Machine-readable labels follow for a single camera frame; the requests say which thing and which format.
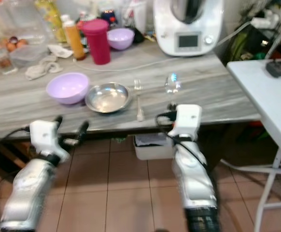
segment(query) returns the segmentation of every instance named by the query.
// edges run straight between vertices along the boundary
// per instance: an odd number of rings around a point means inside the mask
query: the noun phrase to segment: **white cloth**
[[[63,70],[58,63],[56,63],[57,57],[54,55],[47,56],[43,58],[38,65],[31,66],[25,72],[25,77],[27,80],[35,80],[47,73],[58,73]]]

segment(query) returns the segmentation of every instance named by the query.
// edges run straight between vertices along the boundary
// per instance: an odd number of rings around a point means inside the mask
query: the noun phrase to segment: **purple bowl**
[[[107,32],[107,40],[112,48],[124,50],[131,46],[134,31],[128,28],[118,28]]]
[[[75,104],[84,99],[89,88],[89,78],[79,72],[65,73],[51,80],[46,91],[62,104]]]

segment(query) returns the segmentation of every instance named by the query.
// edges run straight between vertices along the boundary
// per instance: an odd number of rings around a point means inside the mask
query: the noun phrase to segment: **white kitchen appliance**
[[[171,56],[199,56],[217,44],[224,0],[155,0],[155,33]]]

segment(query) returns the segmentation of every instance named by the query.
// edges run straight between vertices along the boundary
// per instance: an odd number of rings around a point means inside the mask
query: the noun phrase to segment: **fork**
[[[141,87],[141,81],[140,79],[135,79],[134,80],[134,89],[136,91],[136,96],[137,96],[137,120],[139,122],[143,121],[144,120],[144,113],[141,109],[141,101],[140,101],[140,91],[142,89]]]

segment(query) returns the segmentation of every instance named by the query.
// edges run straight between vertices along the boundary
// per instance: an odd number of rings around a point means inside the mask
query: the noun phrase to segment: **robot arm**
[[[191,232],[219,232],[215,188],[206,170],[206,159],[195,143],[201,107],[178,105],[176,111],[174,127],[169,135],[190,150],[175,143],[173,162],[188,229]]]
[[[55,178],[57,166],[69,158],[61,146],[73,147],[84,138],[89,124],[84,122],[77,139],[58,140],[57,129],[62,117],[55,122],[34,121],[30,124],[31,143],[39,156],[32,159],[13,181],[13,191],[1,220],[1,232],[34,232],[40,221],[45,196]]]

